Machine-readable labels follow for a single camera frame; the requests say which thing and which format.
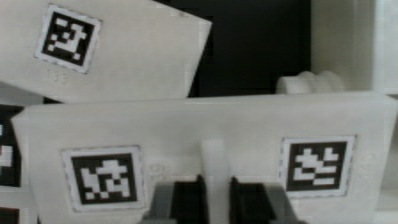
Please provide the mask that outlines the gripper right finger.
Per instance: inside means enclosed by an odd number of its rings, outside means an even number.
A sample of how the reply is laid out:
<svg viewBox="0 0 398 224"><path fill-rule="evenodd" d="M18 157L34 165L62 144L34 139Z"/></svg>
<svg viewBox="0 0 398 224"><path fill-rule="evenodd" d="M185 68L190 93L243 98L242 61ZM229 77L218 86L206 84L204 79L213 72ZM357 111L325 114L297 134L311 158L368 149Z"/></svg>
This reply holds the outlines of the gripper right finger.
<svg viewBox="0 0 398 224"><path fill-rule="evenodd" d="M298 219L284 189L275 184L243 183L238 178L229 184L231 224L306 224Z"/></svg>

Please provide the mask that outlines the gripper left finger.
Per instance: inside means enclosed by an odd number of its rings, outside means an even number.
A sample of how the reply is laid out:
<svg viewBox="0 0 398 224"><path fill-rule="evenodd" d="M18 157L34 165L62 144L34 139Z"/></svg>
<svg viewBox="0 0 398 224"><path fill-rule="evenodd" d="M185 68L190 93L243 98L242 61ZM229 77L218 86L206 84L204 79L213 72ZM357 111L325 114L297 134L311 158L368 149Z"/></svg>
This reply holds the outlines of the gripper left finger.
<svg viewBox="0 0 398 224"><path fill-rule="evenodd" d="M194 181L156 184L140 224L210 224L202 176Z"/></svg>

